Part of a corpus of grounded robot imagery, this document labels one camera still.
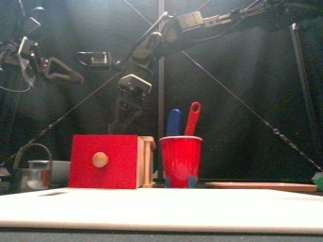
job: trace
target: white tabletop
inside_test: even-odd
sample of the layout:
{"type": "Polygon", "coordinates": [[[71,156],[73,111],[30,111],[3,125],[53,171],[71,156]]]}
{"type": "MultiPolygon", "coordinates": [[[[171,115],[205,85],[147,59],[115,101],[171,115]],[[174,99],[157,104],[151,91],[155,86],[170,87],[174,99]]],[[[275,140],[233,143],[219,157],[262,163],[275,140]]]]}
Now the white tabletop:
{"type": "Polygon", "coordinates": [[[323,197],[274,190],[61,188],[0,204],[0,227],[323,234],[323,197]]]}

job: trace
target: wooden block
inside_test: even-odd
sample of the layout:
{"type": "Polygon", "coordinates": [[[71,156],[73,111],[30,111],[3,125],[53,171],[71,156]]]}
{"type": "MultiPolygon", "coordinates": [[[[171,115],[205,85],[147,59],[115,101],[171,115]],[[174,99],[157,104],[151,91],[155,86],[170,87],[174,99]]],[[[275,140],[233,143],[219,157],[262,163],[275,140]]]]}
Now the wooden block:
{"type": "Polygon", "coordinates": [[[151,136],[141,136],[145,140],[145,188],[155,186],[153,182],[153,170],[154,170],[154,151],[157,150],[157,144],[151,136]]]}
{"type": "Polygon", "coordinates": [[[135,189],[145,183],[145,141],[138,135],[75,135],[70,187],[135,189]]]}

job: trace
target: wooden board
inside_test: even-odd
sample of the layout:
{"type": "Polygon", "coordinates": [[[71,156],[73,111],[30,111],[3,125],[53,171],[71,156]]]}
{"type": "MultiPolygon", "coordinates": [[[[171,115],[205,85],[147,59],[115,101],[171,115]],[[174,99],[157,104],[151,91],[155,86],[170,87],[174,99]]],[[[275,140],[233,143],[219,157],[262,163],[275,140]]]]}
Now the wooden board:
{"type": "Polygon", "coordinates": [[[317,185],[284,183],[284,182],[206,182],[213,188],[219,189],[271,189],[288,192],[308,192],[317,191],[317,185]]]}

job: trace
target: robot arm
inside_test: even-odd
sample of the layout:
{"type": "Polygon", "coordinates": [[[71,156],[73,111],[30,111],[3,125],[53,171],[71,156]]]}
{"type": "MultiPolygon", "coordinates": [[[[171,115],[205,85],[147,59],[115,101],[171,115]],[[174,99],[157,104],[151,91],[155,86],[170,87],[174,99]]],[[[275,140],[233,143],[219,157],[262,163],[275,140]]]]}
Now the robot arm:
{"type": "Polygon", "coordinates": [[[127,64],[122,67],[125,73],[119,81],[121,96],[109,132],[123,133],[135,117],[142,114],[142,104],[151,89],[146,78],[151,75],[150,67],[158,59],[238,29],[261,26],[275,30],[316,18],[323,14],[322,2],[266,0],[259,6],[237,9],[229,14],[210,18],[203,18],[199,11],[177,17],[166,14],[167,21],[162,31],[153,32],[137,44],[127,64]]]}

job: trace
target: wooden knob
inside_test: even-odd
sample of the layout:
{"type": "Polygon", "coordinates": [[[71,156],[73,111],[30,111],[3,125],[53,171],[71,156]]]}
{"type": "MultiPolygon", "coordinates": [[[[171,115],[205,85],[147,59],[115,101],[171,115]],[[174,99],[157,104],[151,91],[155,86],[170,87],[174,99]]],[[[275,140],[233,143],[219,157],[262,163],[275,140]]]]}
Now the wooden knob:
{"type": "Polygon", "coordinates": [[[107,155],[103,152],[95,153],[94,158],[93,158],[94,165],[98,168],[102,168],[107,165],[107,162],[109,162],[107,155]]]}

